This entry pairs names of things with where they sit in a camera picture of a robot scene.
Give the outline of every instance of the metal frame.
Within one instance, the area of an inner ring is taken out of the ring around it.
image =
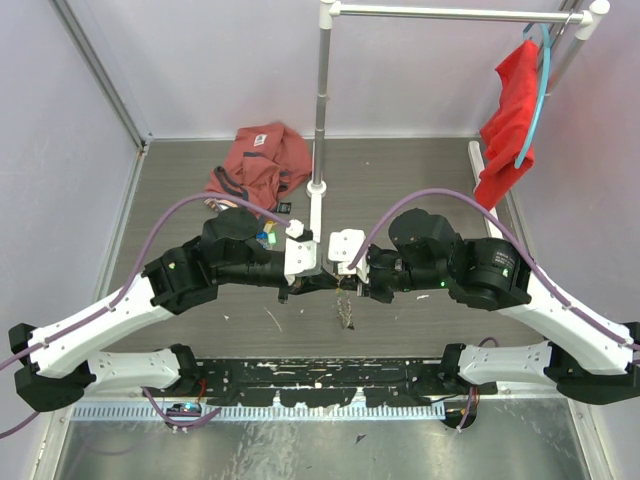
[[[94,299],[97,301],[105,297],[109,290],[109,284],[113,275],[118,252],[124,236],[127,219],[133,205],[138,180],[142,165],[149,151],[149,144],[140,148],[136,156],[135,163],[131,170],[129,183],[124,195],[124,200],[116,221],[116,228],[107,248],[107,254],[102,266],[100,278],[94,293]],[[74,411],[74,406],[70,406],[61,410],[57,410],[50,414],[49,424],[46,427],[43,440],[40,445],[38,456],[32,470],[31,480],[53,480],[55,478],[56,469],[62,454],[62,448],[66,440],[69,422]]]
[[[580,0],[573,0],[571,6],[565,0],[561,9],[573,9],[580,5]],[[350,5],[336,0],[320,0],[320,50],[318,57],[318,89],[316,97],[316,125],[313,142],[313,170],[311,181],[307,185],[307,193],[311,198],[310,228],[314,240],[320,240],[322,225],[322,197],[327,185],[322,179],[325,162],[325,132],[327,111],[327,85],[329,78],[329,56],[331,46],[331,29],[333,18],[339,16],[375,16],[403,17],[440,20],[473,20],[495,22],[550,23],[560,25],[554,43],[557,46],[559,37],[567,25],[578,25],[578,31],[567,53],[562,57],[549,80],[548,92],[551,92],[568,69],[572,60],[584,42],[591,36],[602,18],[609,11],[607,0],[594,0],[589,10],[582,12],[526,12],[512,10],[480,10],[465,8],[429,8],[429,7],[396,7],[383,5]]]
[[[473,169],[475,182],[476,185],[478,185],[478,183],[480,183],[480,172],[484,170],[484,160],[480,153],[480,144],[477,141],[469,142],[469,158],[471,160],[471,167]],[[531,242],[531,237],[528,234],[526,223],[520,214],[519,201],[516,192],[512,193],[510,191],[506,197],[506,201],[507,209],[514,224],[514,233],[516,237],[527,247],[527,250],[529,250],[535,258],[535,247]],[[491,213],[498,218],[495,208],[491,210]],[[487,222],[486,227],[487,233],[490,236],[502,238],[502,233],[499,232],[492,223]],[[518,384],[513,384],[512,388],[518,388]],[[571,418],[573,419],[576,433],[578,434],[578,442],[582,448],[591,478],[598,480],[613,480],[611,467],[602,445],[602,439],[600,438],[593,421],[591,407],[571,399],[568,399],[568,403]]]
[[[136,121],[131,116],[131,113],[129,112],[129,109],[127,108],[127,105],[122,99],[120,93],[118,93],[118,89],[114,86],[109,73],[96,53],[96,50],[89,40],[84,28],[80,25],[80,22],[69,5],[68,0],[49,0],[49,3],[51,3],[51,6],[71,37],[71,40],[76,45],[80,55],[86,62],[91,74],[113,107],[124,128],[129,133],[131,140],[133,140],[133,143],[135,143],[138,148],[143,148],[150,140],[150,132],[148,132],[146,126],[141,126],[140,128],[144,128],[147,131],[141,131],[139,126],[136,125]]]

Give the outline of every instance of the small blue object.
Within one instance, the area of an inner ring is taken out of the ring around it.
[[[529,148],[531,147],[531,142],[533,142],[533,136],[536,133],[536,128],[538,127],[538,119],[540,118],[540,112],[542,111],[542,106],[544,105],[544,96],[547,93],[547,85],[549,84],[549,73],[551,71],[551,39],[549,38],[549,29],[546,25],[540,23],[540,30],[542,30],[542,75],[540,76],[540,86],[538,87],[538,100],[536,101],[536,108],[533,111],[533,118],[531,119],[531,125],[529,125],[529,131],[527,132],[527,137],[525,138],[524,145],[522,146],[522,150],[520,150],[520,154],[516,158],[516,168],[520,168],[522,162],[524,162],[524,157],[527,155]],[[524,35],[526,35],[533,23],[530,23],[525,27],[522,31]]]

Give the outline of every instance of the red cloth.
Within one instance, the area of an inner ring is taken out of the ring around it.
[[[282,123],[241,128],[205,190],[228,193],[273,210],[311,173],[305,140]]]
[[[533,146],[520,168],[515,159],[524,145],[538,96],[538,46],[524,42],[497,68],[502,81],[500,107],[480,135],[487,145],[488,165],[480,173],[475,196],[487,209],[495,207],[511,186],[533,166]]]

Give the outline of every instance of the clothes rack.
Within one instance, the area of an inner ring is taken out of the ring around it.
[[[609,12],[608,0],[594,0],[589,8],[574,11],[576,0],[563,0],[561,10],[556,12],[526,12],[515,10],[484,10],[466,8],[398,7],[382,5],[351,5],[336,0],[320,0],[320,52],[318,59],[318,93],[316,101],[316,125],[313,142],[313,170],[307,184],[311,199],[310,228],[315,241],[320,241],[322,223],[322,198],[327,185],[322,178],[325,160],[325,125],[327,111],[327,85],[329,78],[329,55],[333,19],[341,16],[401,17],[440,20],[472,20],[493,22],[548,23],[557,25],[555,31],[562,32],[567,25],[576,25],[572,43],[557,63],[549,81],[547,93],[551,93],[568,69],[578,51],[589,39],[602,18]]]

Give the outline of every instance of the metal pole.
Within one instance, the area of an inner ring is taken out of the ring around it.
[[[138,148],[142,148],[151,135],[149,129],[144,124],[140,125],[140,123],[136,123],[131,116],[129,108],[118,93],[118,89],[114,86],[103,62],[89,41],[89,37],[80,25],[73,9],[69,6],[69,1],[50,0],[50,3],[67,29],[71,40],[78,48],[78,52],[89,67],[94,79],[102,89],[107,101],[115,110],[116,115],[120,118],[127,133],[129,133],[133,143],[135,143]]]
[[[496,22],[572,23],[584,20],[582,13],[516,12],[510,10],[474,10],[466,8],[385,7],[377,5],[342,5],[336,2],[333,16],[434,18],[443,20],[489,20]]]
[[[320,57],[318,63],[318,98],[316,100],[316,130],[313,140],[313,170],[311,183],[320,186],[324,168],[324,127],[327,113],[327,79],[329,76],[329,48],[331,29],[320,29]]]
[[[560,60],[560,63],[555,67],[555,70],[551,74],[549,85],[547,87],[547,95],[551,95],[551,93],[553,93],[553,89],[556,88],[556,85],[562,78],[562,75],[564,75],[564,73],[567,71],[569,65],[571,65],[573,59],[576,58],[576,55],[578,55],[580,48],[582,47],[582,45],[584,45],[585,42],[586,40],[581,40],[574,37],[571,44],[567,48],[566,53]]]
[[[563,0],[560,5],[561,11],[570,11],[575,12],[582,6],[583,0],[573,0],[571,4],[569,4],[570,0]],[[551,55],[555,53],[556,49],[560,45],[560,41],[562,40],[563,35],[567,30],[567,25],[560,25],[559,23],[554,23],[549,29],[549,36],[551,37]],[[542,49],[540,49],[540,54],[538,55],[538,70],[542,68]]]

